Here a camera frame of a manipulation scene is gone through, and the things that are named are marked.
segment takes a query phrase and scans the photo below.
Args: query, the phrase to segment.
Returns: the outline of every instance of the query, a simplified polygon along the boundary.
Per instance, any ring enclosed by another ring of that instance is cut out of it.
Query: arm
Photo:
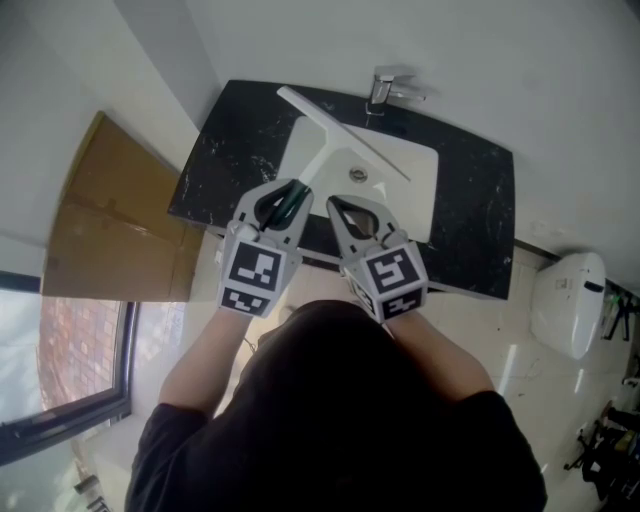
[[[158,402],[213,416],[249,322],[249,316],[218,309],[165,379]]]
[[[480,391],[493,391],[489,374],[478,360],[416,311],[392,318],[387,327],[445,400],[459,402]]]

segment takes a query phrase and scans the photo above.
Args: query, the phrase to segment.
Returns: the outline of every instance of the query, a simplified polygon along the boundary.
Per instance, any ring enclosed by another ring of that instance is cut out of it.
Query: person
[[[261,338],[212,419],[249,322],[217,310],[167,376],[127,510],[544,508],[489,375],[417,312],[387,331],[348,302],[302,306]]]

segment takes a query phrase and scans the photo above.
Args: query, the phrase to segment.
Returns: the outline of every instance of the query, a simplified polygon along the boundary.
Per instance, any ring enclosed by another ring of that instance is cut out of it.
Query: white floor
[[[141,417],[151,412],[164,376],[215,309],[216,244],[215,237],[205,236],[180,343],[164,347],[151,363],[136,367],[133,403],[134,413]],[[563,465],[579,453],[574,442],[578,430],[591,424],[607,400],[620,393],[630,345],[621,340],[619,329],[613,341],[595,340],[589,353],[577,362],[537,343],[529,333],[529,306],[536,270],[545,263],[516,249],[508,301],[432,293],[422,313],[476,356],[490,373],[543,469],[549,494],[547,510],[598,510],[592,485],[582,481],[579,471],[564,471]],[[270,317],[252,322],[248,340],[255,343],[262,333],[279,325],[283,306],[329,298],[352,300],[338,274],[301,267]],[[227,401],[251,355],[249,346],[243,343]]]

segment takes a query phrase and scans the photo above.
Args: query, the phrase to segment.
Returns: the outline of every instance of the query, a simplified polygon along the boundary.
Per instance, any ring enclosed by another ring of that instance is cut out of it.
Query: toilet
[[[605,292],[602,258],[572,254],[538,272],[531,300],[536,339],[574,359],[582,358],[596,334]]]

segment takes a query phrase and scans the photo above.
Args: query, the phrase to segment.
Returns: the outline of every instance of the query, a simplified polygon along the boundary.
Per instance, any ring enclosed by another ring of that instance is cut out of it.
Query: black t-shirt
[[[140,439],[129,511],[539,511],[531,448],[500,395],[435,396],[356,306],[297,310],[213,420],[166,404]]]

